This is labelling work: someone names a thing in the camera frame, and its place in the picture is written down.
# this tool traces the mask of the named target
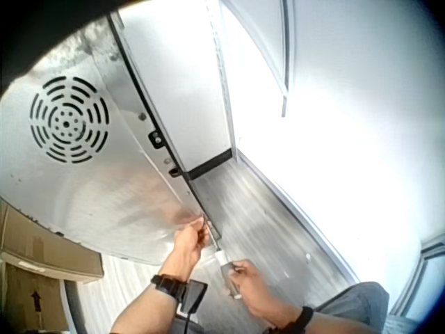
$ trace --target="floor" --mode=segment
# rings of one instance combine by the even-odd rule
[[[228,256],[251,259],[282,299],[318,305],[348,286],[331,259],[246,165],[229,160],[196,179],[194,186]],[[242,301],[224,295],[212,254],[210,246],[192,275],[209,284],[197,321],[209,333],[260,333],[266,324],[251,316]],[[78,285],[89,334],[107,333],[158,270],[110,256],[103,261],[102,280]]]

